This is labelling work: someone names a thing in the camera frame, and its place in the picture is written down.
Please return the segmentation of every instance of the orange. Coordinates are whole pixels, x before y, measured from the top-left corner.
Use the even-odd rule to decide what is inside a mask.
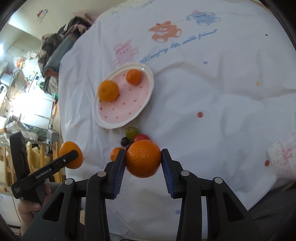
[[[126,153],[126,167],[136,177],[153,176],[160,165],[159,147],[150,140],[134,142]]]
[[[142,73],[141,70],[138,69],[131,69],[126,74],[126,81],[132,85],[137,85],[142,80]]]
[[[116,157],[117,157],[118,152],[119,152],[120,150],[124,150],[124,149],[123,149],[122,147],[116,147],[116,148],[114,148],[114,149],[110,152],[110,159],[111,159],[112,161],[115,161],[115,160],[116,160]]]
[[[104,80],[98,87],[97,95],[101,101],[111,102],[119,95],[119,87],[113,80]]]
[[[78,157],[73,160],[72,162],[68,163],[66,165],[67,168],[70,169],[77,169],[79,167],[81,167],[82,162],[83,162],[83,155],[82,155],[82,151],[79,148],[78,145],[76,145],[74,142],[72,141],[67,141],[65,143],[63,143],[61,145],[61,148],[59,149],[59,156],[63,156],[66,155],[68,152],[72,151],[72,150],[76,150],[78,152]]]

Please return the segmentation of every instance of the clothes pile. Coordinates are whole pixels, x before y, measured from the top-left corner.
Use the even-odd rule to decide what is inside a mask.
[[[76,40],[88,30],[97,19],[89,13],[74,13],[75,17],[55,34],[42,36],[42,44],[38,65],[45,78],[43,91],[58,93],[59,63]]]

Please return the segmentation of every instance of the green grape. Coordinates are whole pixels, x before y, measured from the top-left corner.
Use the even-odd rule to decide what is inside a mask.
[[[140,132],[139,132],[139,130],[136,127],[129,126],[128,128],[126,128],[126,137],[130,141],[133,141],[133,139],[135,138],[135,136],[137,134],[140,134]]]

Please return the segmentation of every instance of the hand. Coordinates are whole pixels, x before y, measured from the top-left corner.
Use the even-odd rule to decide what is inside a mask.
[[[31,202],[29,200],[21,200],[20,203],[17,206],[17,209],[20,213],[20,234],[23,235],[30,223],[33,221],[34,216],[32,212],[39,211],[41,207],[44,206],[46,201],[51,197],[51,189],[50,187],[45,184],[45,192],[46,196],[44,199],[44,202],[42,203],[42,206],[37,202]]]

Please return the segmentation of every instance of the pink plate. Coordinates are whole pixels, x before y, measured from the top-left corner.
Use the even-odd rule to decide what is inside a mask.
[[[131,85],[126,81],[126,73],[130,69],[142,71],[142,80],[139,84]],[[141,113],[150,99],[154,78],[146,65],[130,63],[113,71],[106,80],[113,80],[118,84],[119,95],[112,102],[99,102],[96,95],[93,116],[101,127],[114,129],[124,126]]]

